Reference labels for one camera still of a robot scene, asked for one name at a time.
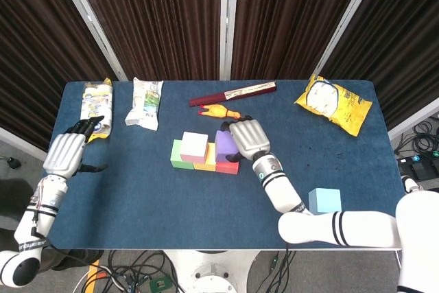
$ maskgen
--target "yellow snack package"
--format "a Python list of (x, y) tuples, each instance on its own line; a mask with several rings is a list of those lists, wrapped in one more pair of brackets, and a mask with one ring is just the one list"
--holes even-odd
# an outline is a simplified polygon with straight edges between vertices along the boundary
[(358, 135), (372, 106), (371, 101), (366, 101), (323, 77), (311, 79), (305, 92), (294, 103), (312, 113), (327, 117), (354, 137)]
[(112, 84), (106, 78), (103, 83), (96, 84), (87, 82), (84, 86), (81, 105), (81, 119), (104, 116), (97, 123), (95, 129), (88, 140), (90, 143), (94, 139), (106, 139), (111, 132), (112, 121)]

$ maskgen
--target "purple block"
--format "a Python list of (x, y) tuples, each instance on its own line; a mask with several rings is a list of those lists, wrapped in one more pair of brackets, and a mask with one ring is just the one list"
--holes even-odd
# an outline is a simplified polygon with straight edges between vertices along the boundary
[(236, 154), (238, 152), (238, 147), (235, 141), (233, 141), (230, 132), (222, 132), (217, 130), (215, 135), (215, 160), (227, 161), (226, 156), (228, 154)]

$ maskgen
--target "yellow chip bag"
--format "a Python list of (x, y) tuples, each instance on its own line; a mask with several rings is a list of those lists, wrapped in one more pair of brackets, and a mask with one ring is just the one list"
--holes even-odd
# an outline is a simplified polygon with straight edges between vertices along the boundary
[(312, 113), (327, 117), (354, 137), (358, 135), (372, 106), (371, 101), (366, 101), (323, 77), (311, 79), (305, 92), (294, 103)]

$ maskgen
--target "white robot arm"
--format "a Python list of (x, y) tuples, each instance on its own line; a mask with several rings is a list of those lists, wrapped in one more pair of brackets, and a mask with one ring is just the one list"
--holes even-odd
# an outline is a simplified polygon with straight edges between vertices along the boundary
[(66, 181), (76, 172), (100, 172), (105, 168), (81, 165), (86, 142), (103, 118), (81, 120), (55, 138), (43, 164), (48, 175), (40, 180), (14, 234), (19, 251), (0, 252), (0, 285), (19, 288), (35, 278), (47, 235), (67, 192)]
[(341, 246), (402, 248), (399, 293), (433, 293), (439, 290), (439, 194), (423, 191), (405, 179), (410, 194), (396, 206), (396, 219), (374, 211), (346, 211), (312, 215), (283, 173), (270, 142), (251, 117), (223, 123), (230, 130), (239, 154), (229, 161), (249, 159), (272, 204), (284, 213), (278, 230), (290, 244), (321, 241)]

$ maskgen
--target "snack bag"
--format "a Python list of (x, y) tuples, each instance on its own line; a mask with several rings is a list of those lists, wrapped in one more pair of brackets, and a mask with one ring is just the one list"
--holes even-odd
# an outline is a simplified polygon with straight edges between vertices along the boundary
[(294, 103), (312, 113), (327, 117), (354, 137), (358, 135), (372, 106), (371, 101), (366, 101), (323, 77), (312, 79), (305, 92)]
[(143, 128), (157, 130), (158, 105), (162, 95), (162, 82), (146, 82), (134, 78), (132, 92), (132, 110), (125, 118), (125, 124), (140, 125)]
[(104, 118), (97, 123), (88, 142), (97, 138), (106, 139), (111, 132), (112, 84), (108, 78), (102, 84), (87, 82), (84, 86), (81, 119), (97, 116)]

